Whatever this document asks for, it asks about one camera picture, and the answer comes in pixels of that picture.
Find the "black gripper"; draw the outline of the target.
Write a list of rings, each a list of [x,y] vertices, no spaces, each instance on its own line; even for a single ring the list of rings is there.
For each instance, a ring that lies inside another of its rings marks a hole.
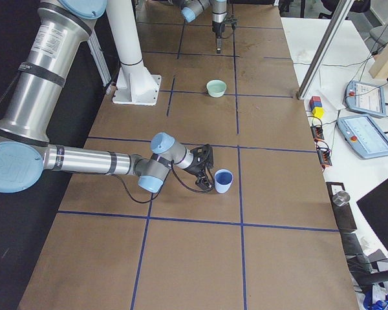
[[[210,190],[215,188],[215,180],[211,173],[212,164],[206,161],[194,160],[191,165],[186,168],[186,172],[197,177],[195,184],[201,190]]]
[[[225,23],[224,22],[212,22],[213,32],[215,33],[215,43],[216,43],[216,53],[220,54],[222,51],[222,35],[225,30]]]

